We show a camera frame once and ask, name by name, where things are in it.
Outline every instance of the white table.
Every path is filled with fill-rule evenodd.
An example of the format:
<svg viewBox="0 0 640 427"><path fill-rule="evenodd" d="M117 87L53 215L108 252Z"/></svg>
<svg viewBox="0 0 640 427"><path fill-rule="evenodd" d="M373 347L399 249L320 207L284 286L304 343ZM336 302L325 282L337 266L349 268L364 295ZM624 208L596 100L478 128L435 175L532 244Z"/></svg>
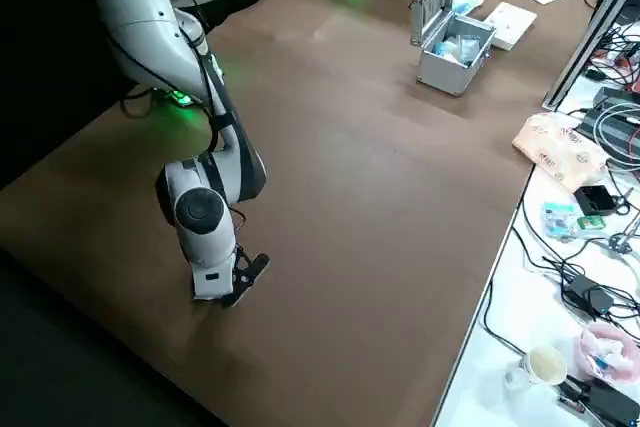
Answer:
<svg viewBox="0 0 640 427"><path fill-rule="evenodd" d="M592 106L594 94L599 88L600 85L594 82L579 79L559 110L568 112ZM627 186L635 188L629 200L640 206L640 185L627 175L616 176L616 181L623 193L628 190ZM610 192L615 191L610 180L604 183ZM540 210L544 202L575 203L575 199L544 171L534 168L525 186L523 203L529 220L541 235ZM632 209L627 216L606 217L606 232L620 232L633 215ZM538 345L555 346L565 355L570 373L576 374L573 346L575 338L582 332L582 326L577 317L563 305L559 285L528 263L521 244L511 230L512 226L522 235L535 262L545 254L543 247L527 229L522 207L519 205L509 223L489 278L489 281L493 279L489 326L496 334L525 351ZM640 241L634 242L635 245L631 244L634 250L640 251ZM583 241L562 244L549 239L548 243L564 256L576 252ZM635 265L634 259L627 257L628 262ZM590 244L573 261L584 266L586 275L594 281L622 288L636 299L639 298L636 289L640 289L640 284L636 275L622 262L605 255L601 247ZM559 407L557 393L550 388L535 387L518 394L505 390L505 371L520 357L483 328L481 322L487 294L488 290L485 288L432 426L584 427L584 420ZM627 320L622 325L634 335L640 335L640 326L636 320ZM625 386L620 390L640 402L639 384Z"/></svg>

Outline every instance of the brown table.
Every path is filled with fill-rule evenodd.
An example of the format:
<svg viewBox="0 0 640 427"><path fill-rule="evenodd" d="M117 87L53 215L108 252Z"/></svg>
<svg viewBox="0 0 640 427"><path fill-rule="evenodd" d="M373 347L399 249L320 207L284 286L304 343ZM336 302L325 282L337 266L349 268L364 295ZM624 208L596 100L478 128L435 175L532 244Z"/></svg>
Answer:
<svg viewBox="0 0 640 427"><path fill-rule="evenodd" d="M213 35L269 175L235 309L191 300L153 192L199 114L106 112L0 194L0 244L234 427L424 424L528 171L511 139L590 12L485 0L539 17L456 99L415 82L408 1L263 0Z"/></svg>

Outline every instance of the black curtain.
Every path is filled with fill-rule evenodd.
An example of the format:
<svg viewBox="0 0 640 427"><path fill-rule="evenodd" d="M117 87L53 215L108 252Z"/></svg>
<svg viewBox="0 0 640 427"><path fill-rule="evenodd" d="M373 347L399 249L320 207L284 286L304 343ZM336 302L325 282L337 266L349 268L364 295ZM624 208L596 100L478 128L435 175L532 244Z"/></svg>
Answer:
<svg viewBox="0 0 640 427"><path fill-rule="evenodd" d="M204 5L211 27L258 0ZM4 0L0 188L131 87L111 58L94 0Z"/></svg>

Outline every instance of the floor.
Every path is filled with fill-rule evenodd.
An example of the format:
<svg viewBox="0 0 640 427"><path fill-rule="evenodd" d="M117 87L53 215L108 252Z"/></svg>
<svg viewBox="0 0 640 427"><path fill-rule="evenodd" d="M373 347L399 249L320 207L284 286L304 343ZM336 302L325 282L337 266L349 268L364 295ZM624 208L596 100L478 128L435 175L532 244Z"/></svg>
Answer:
<svg viewBox="0 0 640 427"><path fill-rule="evenodd" d="M0 252L3 425L223 424Z"/></svg>
<svg viewBox="0 0 640 427"><path fill-rule="evenodd" d="M152 190L197 113L106 112L0 194L1 245L236 427L428 422L589 11L486 0L538 20L453 98L415 82L408 1L262 0L211 36L268 170L239 238L272 265L232 311L191 301Z"/></svg>

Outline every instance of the open lid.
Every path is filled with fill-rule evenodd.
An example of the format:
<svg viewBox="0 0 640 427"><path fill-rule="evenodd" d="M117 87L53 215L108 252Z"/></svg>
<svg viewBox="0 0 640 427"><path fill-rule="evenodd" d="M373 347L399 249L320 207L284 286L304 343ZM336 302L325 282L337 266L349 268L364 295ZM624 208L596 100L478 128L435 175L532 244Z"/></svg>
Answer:
<svg viewBox="0 0 640 427"><path fill-rule="evenodd" d="M422 45L451 11L453 0L411 0L411 43Z"/></svg>

